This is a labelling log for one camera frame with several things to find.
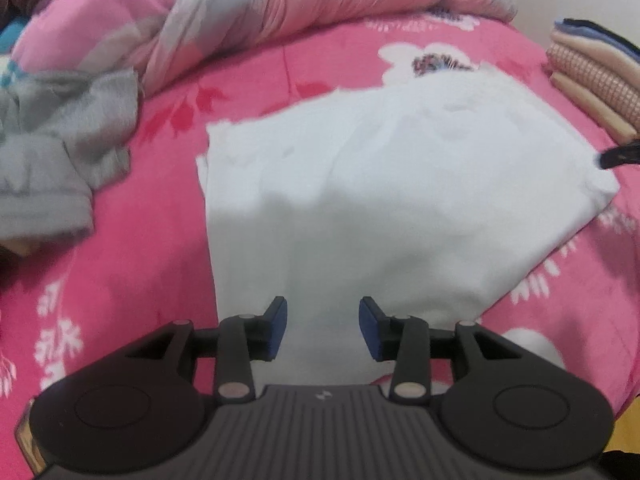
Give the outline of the pink floral quilt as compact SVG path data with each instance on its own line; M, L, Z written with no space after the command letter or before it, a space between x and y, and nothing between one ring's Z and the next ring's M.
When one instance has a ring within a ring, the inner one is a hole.
M503 22L516 13L515 0L53 0L18 36L1 81L131 67L154 93L217 53L311 27L430 9Z

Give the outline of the stack of folded clothes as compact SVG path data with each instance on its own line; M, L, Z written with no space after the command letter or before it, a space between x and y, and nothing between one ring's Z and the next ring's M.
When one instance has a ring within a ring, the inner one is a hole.
M639 139L639 47L597 23L563 18L547 49L551 83L620 145Z

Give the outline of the grey garment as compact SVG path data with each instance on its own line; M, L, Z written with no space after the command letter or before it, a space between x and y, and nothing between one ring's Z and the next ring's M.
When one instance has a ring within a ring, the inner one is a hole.
M94 192L129 174L139 105L134 70L45 72L2 88L2 240L92 232Z

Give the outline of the pink floral bed sheet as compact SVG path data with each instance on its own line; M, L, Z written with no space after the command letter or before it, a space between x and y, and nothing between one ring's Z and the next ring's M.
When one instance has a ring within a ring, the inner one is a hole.
M259 117L338 88L431 66L488 62L527 84L594 145L608 136L556 90L544 49L487 18L369 18L221 58L144 104L132 169L96 196L96 230L1 275L1 420L41 389L174 318L215 321L195 159L217 119ZM482 323L597 385L614 408L639 391L639 170L614 202L544 260Z

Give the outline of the white sweatshirt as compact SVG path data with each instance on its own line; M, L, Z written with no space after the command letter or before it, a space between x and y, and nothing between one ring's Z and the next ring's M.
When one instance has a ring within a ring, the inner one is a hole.
M361 336L361 298L436 328L475 320L620 189L560 113L489 64L206 131L218 314L288 302L258 386L373 382L390 367Z

